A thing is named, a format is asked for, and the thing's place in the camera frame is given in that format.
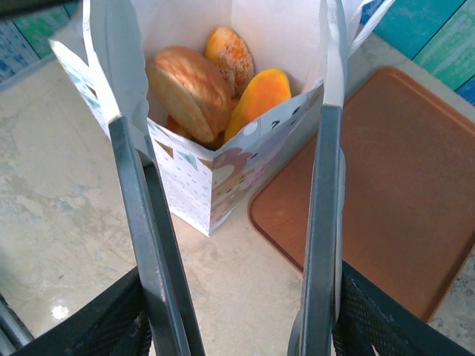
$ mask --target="black mesh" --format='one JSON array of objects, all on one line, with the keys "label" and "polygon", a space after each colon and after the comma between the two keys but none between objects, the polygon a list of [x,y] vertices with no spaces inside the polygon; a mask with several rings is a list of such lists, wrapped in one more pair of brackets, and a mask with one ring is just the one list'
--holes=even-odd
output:
[{"label": "black mesh", "polygon": [[338,356],[468,356],[344,263],[341,308],[333,329]]},{"label": "black mesh", "polygon": [[74,355],[148,355],[151,333],[141,294],[138,285],[120,300],[114,310],[77,343]]},{"label": "black mesh", "polygon": [[146,356],[150,346],[143,290],[133,269],[15,356]]}]

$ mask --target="painted wood panel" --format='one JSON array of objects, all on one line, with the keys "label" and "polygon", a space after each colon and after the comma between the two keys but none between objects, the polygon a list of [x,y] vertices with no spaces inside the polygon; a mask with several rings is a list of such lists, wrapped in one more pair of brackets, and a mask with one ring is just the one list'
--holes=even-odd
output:
[{"label": "painted wood panel", "polygon": [[52,53],[48,39],[68,21],[69,16],[63,6],[13,20],[40,58]]},{"label": "painted wood panel", "polygon": [[467,0],[414,62],[450,89],[475,75],[475,0]]},{"label": "painted wood panel", "polygon": [[[464,0],[396,0],[378,24],[375,33],[409,58],[429,42]],[[363,9],[362,23],[371,17],[382,0]]]},{"label": "painted wood panel", "polygon": [[65,5],[65,10],[70,18],[73,17],[73,14],[76,12],[77,4],[77,2],[74,2],[72,4]]},{"label": "painted wood panel", "polygon": [[0,82],[37,61],[39,57],[14,23],[0,22]]},{"label": "painted wood panel", "polygon": [[463,99],[475,105],[475,76],[472,76],[464,85],[456,90]]}]

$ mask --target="gray metal bar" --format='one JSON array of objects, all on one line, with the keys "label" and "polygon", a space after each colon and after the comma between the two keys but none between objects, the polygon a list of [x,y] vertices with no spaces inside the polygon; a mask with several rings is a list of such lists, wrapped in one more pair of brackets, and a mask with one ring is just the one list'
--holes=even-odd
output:
[{"label": "gray metal bar", "polygon": [[194,313],[193,302],[186,280],[185,269],[180,256],[177,238],[171,222],[171,215],[166,201],[165,189],[158,171],[158,164],[155,159],[155,152],[149,136],[145,138],[148,148],[148,159],[153,165],[144,167],[145,179],[150,194],[151,204],[155,220],[160,230],[160,239],[166,259],[168,271],[172,277],[171,284],[177,299],[178,310],[180,312],[189,348],[193,356],[204,356],[205,350],[201,340],[200,328]]},{"label": "gray metal bar", "polygon": [[110,123],[109,132],[155,351],[158,355],[191,356],[162,245],[170,236],[158,230],[127,119],[120,117]]},{"label": "gray metal bar", "polygon": [[15,346],[8,340],[7,335],[0,329],[0,355],[1,356],[10,356],[14,353]]},{"label": "gray metal bar", "polygon": [[307,230],[300,356],[330,355],[335,322],[337,235],[341,232],[338,227],[341,114],[340,107],[321,109]]},{"label": "gray metal bar", "polygon": [[33,341],[34,337],[26,326],[20,324],[20,319],[13,314],[6,303],[2,297],[0,299],[0,327],[15,344],[23,347]]}]

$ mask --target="brown tray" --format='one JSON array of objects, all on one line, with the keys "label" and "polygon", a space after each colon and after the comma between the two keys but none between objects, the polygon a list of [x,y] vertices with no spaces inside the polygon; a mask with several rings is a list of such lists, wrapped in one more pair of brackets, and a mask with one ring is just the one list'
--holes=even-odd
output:
[{"label": "brown tray", "polygon": [[[316,137],[249,205],[302,271]],[[475,125],[394,68],[345,104],[344,260],[428,321],[475,243]]]}]

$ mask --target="metal frame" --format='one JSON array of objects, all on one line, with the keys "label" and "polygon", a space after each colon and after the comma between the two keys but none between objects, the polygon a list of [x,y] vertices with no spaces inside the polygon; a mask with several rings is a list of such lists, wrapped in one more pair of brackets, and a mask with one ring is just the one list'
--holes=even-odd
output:
[{"label": "metal frame", "polygon": [[155,350],[204,355],[150,136],[145,156],[134,148],[125,117],[109,132]]},{"label": "metal frame", "polygon": [[[341,113],[340,107],[321,110],[302,307],[294,322],[289,356],[330,355],[341,283]],[[144,135],[146,155],[136,150],[128,125],[121,116],[109,124],[109,132],[155,349],[159,355],[201,356],[203,343],[153,145]]]}]

